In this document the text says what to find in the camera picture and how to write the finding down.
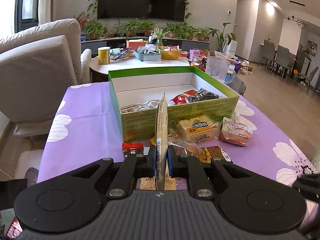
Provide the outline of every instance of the air vent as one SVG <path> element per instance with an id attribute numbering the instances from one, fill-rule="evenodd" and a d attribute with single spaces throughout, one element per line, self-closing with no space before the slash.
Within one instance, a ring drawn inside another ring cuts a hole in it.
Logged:
<path id="1" fill-rule="evenodd" d="M 289 2 L 294 3 L 294 4 L 298 4 L 298 5 L 301 5 L 301 6 L 305 6 L 304 4 L 299 3 L 299 2 L 295 2 L 295 1 L 289 1 Z"/>

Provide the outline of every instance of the wall picture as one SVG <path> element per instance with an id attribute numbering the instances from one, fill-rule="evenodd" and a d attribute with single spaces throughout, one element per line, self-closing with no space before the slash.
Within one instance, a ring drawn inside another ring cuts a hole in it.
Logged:
<path id="1" fill-rule="evenodd" d="M 308 41 L 306 52 L 315 57 L 317 52 L 317 47 L 318 47 L 317 44 L 315 44 L 314 42 Z"/>

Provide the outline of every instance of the green box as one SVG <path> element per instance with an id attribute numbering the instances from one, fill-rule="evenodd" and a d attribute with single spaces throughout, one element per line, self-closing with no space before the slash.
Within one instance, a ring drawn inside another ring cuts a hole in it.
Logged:
<path id="1" fill-rule="evenodd" d="M 155 134 L 156 109 L 122 113 L 121 109 L 150 100 L 167 101 L 201 87 L 225 98 L 168 107 L 168 126 L 176 121 L 209 116 L 214 122 L 231 118 L 239 95 L 196 67 L 149 67 L 109 71 L 110 96 L 124 142 L 143 141 Z"/>

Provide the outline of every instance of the yellow woven basket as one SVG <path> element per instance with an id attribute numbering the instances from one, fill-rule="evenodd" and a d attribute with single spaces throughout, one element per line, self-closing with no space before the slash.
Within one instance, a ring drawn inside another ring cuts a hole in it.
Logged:
<path id="1" fill-rule="evenodd" d="M 161 53 L 161 59 L 178 59 L 181 55 L 182 49 L 179 51 L 164 51 L 164 50 L 159 50 Z"/>

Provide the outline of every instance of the plastic pitcher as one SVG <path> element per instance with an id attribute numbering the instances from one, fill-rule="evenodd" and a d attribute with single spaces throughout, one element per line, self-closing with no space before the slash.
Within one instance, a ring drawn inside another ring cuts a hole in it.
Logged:
<path id="1" fill-rule="evenodd" d="M 207 66 L 205 69 L 205 72 L 213 77 L 214 79 L 218 80 L 221 83 L 229 84 L 231 83 L 236 75 L 234 70 L 229 69 L 230 62 L 222 59 L 222 58 L 217 58 L 213 56 L 209 56 L 207 59 Z"/>

